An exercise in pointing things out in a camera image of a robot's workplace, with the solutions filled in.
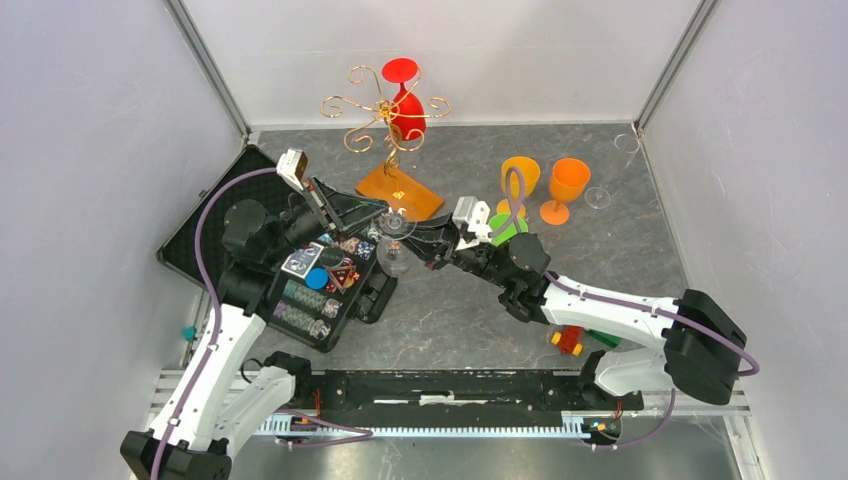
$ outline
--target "red toy block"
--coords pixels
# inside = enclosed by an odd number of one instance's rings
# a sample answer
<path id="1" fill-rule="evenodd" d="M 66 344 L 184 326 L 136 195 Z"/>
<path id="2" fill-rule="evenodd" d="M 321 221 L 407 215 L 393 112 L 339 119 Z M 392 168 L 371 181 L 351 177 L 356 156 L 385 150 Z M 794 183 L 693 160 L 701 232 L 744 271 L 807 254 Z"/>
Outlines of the red toy block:
<path id="1" fill-rule="evenodd" d="M 556 345 L 560 352 L 577 356 L 583 351 L 583 345 L 580 343 L 581 333 L 583 329 L 580 327 L 566 326 L 562 329 L 562 333 L 554 334 L 551 343 Z"/>

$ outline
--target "green object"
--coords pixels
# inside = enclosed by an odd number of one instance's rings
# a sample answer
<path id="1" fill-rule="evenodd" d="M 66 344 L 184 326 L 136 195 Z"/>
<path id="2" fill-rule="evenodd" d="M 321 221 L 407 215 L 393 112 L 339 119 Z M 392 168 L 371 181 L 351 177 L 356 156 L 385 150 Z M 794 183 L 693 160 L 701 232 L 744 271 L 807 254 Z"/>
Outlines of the green object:
<path id="1" fill-rule="evenodd" d="M 615 335 L 599 332 L 597 330 L 589 330 L 589 336 L 610 348 L 615 348 L 621 344 L 621 339 Z"/>
<path id="2" fill-rule="evenodd" d="M 509 220 L 509 213 L 499 213 L 489 219 L 489 226 L 492 227 L 492 231 L 495 231 L 501 228 L 507 220 Z M 518 224 L 521 225 L 522 233 L 530 231 L 530 229 L 527 228 L 527 222 L 523 218 L 518 217 Z M 492 245 L 497 247 L 517 234 L 518 231 L 515 230 L 515 225 L 510 225 L 503 233 L 492 239 Z"/>
<path id="3" fill-rule="evenodd" d="M 197 329 L 195 327 L 187 327 L 183 330 L 183 338 L 186 342 L 193 342 L 197 337 Z"/>

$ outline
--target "orange wine glass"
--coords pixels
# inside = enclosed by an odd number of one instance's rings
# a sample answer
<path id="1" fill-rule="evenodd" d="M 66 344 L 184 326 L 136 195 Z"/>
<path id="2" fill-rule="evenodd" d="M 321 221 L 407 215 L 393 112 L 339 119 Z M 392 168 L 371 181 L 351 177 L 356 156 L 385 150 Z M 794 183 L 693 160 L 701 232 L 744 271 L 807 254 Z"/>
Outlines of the orange wine glass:
<path id="1" fill-rule="evenodd" d="M 545 223 L 562 225 L 568 221 L 569 212 L 566 203 L 580 197 L 592 172 L 589 167 L 576 158 L 563 158 L 554 164 L 551 172 L 550 190 L 553 200 L 548 200 L 539 209 L 539 215 Z"/>

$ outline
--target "black case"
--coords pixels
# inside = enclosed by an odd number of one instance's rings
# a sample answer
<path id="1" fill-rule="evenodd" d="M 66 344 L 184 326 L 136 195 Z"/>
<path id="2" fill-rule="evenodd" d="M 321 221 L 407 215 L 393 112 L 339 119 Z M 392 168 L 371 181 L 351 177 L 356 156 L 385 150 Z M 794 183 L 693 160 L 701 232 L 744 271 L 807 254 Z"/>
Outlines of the black case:
<path id="1" fill-rule="evenodd" d="M 185 222 L 156 252 L 156 258 L 160 263 L 171 270 L 179 273 L 188 280 L 205 289 L 197 262 L 194 256 L 194 233 L 200 213 L 209 201 L 209 198 L 224 184 L 233 178 L 247 172 L 260 168 L 273 167 L 274 161 L 265 155 L 262 150 L 253 145 L 248 145 L 241 152 L 238 159 L 218 179 L 215 185 L 203 193 L 203 199 L 195 207 Z M 221 243 L 224 234 L 224 215 L 231 205 L 241 200 L 253 199 L 265 206 L 269 213 L 278 215 L 287 208 L 287 198 L 293 189 L 278 175 L 260 175 L 249 178 L 238 185 L 230 188 L 216 202 L 209 212 L 206 223 L 203 225 L 201 234 L 200 251 L 209 276 L 217 287 L 218 279 L 227 266 L 227 253 Z M 375 241 L 365 238 L 363 235 L 354 235 L 361 241 Z M 265 315 L 263 318 L 269 325 L 300 340 L 301 342 L 319 350 L 328 352 L 335 347 L 339 341 L 339 335 L 347 324 L 350 317 L 357 318 L 365 323 L 376 322 L 383 312 L 386 304 L 397 286 L 397 279 L 388 277 L 377 263 L 376 250 L 368 260 L 361 259 L 355 255 L 349 255 L 354 260 L 354 265 L 360 272 L 360 280 L 352 287 L 340 292 L 322 293 L 328 298 L 334 298 L 342 302 L 339 313 L 334 318 L 328 318 L 322 312 L 305 308 L 294 300 L 285 299 L 285 302 L 293 305 L 307 313 L 314 314 L 316 320 L 324 320 L 330 325 L 330 333 L 319 339 L 313 337 L 309 332 L 294 328 L 273 315 Z M 274 281 L 275 288 L 272 289 L 270 304 L 276 304 L 282 299 L 283 288 L 288 281 L 304 284 L 300 278 L 280 273 Z"/>

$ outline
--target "white panel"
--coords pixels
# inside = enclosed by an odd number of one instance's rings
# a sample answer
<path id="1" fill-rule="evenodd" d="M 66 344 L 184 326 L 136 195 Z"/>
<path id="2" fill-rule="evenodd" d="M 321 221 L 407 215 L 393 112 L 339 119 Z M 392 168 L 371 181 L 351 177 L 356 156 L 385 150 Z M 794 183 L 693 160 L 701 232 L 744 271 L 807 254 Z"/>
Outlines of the white panel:
<path id="1" fill-rule="evenodd" d="M 127 478 L 199 289 L 154 252 L 239 136 L 158 1 L 0 14 L 0 478 Z"/>
<path id="2" fill-rule="evenodd" d="M 846 2 L 722 2 L 647 146 L 694 287 L 749 336 L 777 479 L 844 478 Z"/>
<path id="3" fill-rule="evenodd" d="M 187 0 L 253 125 L 329 120 L 328 95 L 376 101 L 347 71 L 416 59 L 422 98 L 453 104 L 450 122 L 631 120 L 697 0 Z"/>

